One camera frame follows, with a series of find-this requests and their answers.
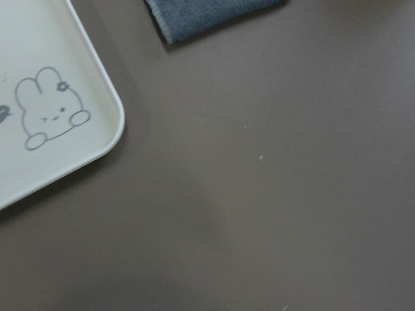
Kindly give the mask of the cream rabbit tray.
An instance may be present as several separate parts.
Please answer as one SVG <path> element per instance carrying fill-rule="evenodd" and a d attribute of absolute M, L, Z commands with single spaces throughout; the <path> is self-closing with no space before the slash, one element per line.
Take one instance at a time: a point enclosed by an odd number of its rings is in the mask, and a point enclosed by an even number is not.
<path fill-rule="evenodd" d="M 107 154 L 125 111 L 70 1 L 1 2 L 1 206 Z"/>

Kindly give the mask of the grey folded cloth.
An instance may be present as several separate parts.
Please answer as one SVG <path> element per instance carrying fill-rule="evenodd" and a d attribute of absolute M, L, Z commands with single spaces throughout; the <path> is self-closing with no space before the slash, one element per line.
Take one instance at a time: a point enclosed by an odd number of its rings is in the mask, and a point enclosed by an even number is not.
<path fill-rule="evenodd" d="M 177 43 L 245 14 L 282 5 L 277 0 L 149 0 L 168 44 Z"/>

